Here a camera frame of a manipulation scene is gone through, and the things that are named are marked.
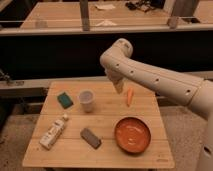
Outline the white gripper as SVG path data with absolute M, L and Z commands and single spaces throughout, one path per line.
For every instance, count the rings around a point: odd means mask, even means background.
M 105 73 L 108 79 L 112 82 L 116 92 L 118 94 L 122 93 L 124 85 L 123 77 L 119 73 L 112 70 L 106 70 Z

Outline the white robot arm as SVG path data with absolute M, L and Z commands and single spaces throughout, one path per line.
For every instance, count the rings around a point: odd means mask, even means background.
M 123 78 L 126 77 L 204 118 L 207 125 L 196 171 L 213 171 L 213 82 L 134 61 L 132 53 L 132 44 L 120 38 L 100 57 L 115 90 L 123 91 Z

